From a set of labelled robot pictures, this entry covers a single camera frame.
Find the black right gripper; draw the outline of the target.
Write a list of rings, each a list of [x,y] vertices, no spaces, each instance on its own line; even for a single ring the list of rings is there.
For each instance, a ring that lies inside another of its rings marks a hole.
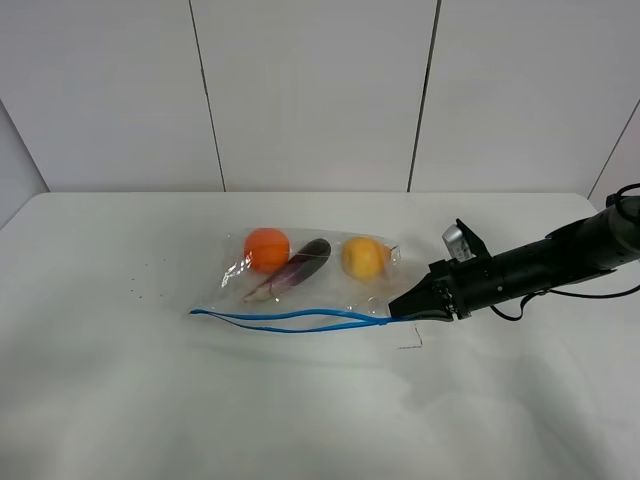
[[[453,322],[454,316],[468,318],[500,299],[500,273],[489,260],[440,260],[429,269],[413,288],[389,303],[389,312],[398,321]],[[434,283],[447,312],[438,310]]]

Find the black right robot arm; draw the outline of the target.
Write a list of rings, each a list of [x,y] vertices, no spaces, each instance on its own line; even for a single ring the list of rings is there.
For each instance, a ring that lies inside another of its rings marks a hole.
[[[417,285],[390,302],[393,318],[464,319],[507,300],[519,298],[524,306],[561,286],[611,274],[639,259],[639,198],[613,194],[600,213],[495,256],[461,220],[453,230],[471,257],[430,264]]]

